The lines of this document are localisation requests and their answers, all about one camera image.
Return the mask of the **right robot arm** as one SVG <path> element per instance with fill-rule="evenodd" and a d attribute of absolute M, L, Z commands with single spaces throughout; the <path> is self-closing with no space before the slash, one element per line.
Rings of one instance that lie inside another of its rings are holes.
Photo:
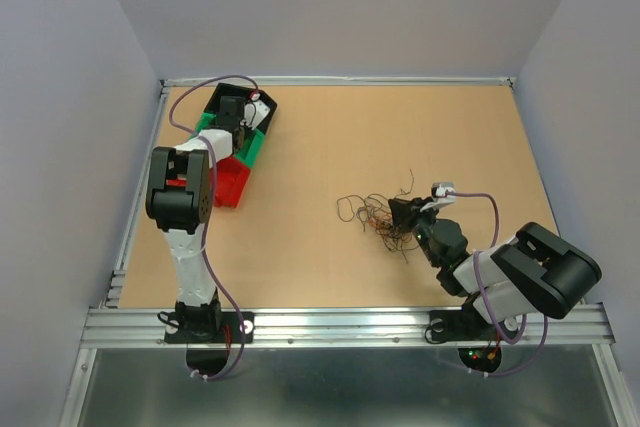
<path fill-rule="evenodd" d="M 394 227 L 413 235 L 440 285 L 464 300 L 457 310 L 431 313 L 428 342 L 497 334 L 513 344 L 524 333 L 527 315 L 563 319 L 601 280 L 595 260 L 536 222 L 503 243 L 471 251 L 460 225 L 438 216 L 452 201 L 447 196 L 388 202 Z"/>

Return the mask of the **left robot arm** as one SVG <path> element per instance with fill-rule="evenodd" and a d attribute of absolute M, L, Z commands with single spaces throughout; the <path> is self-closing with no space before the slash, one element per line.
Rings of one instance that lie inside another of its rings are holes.
<path fill-rule="evenodd" d="M 173 147 L 158 146 L 150 158 L 145 210 L 162 232 L 176 271 L 174 310 L 161 312 L 171 343 L 230 341 L 243 322 L 224 318 L 206 253 L 207 227 L 216 200 L 217 168 L 233 160 L 264 115 L 251 97 L 224 95 L 213 118 Z"/>

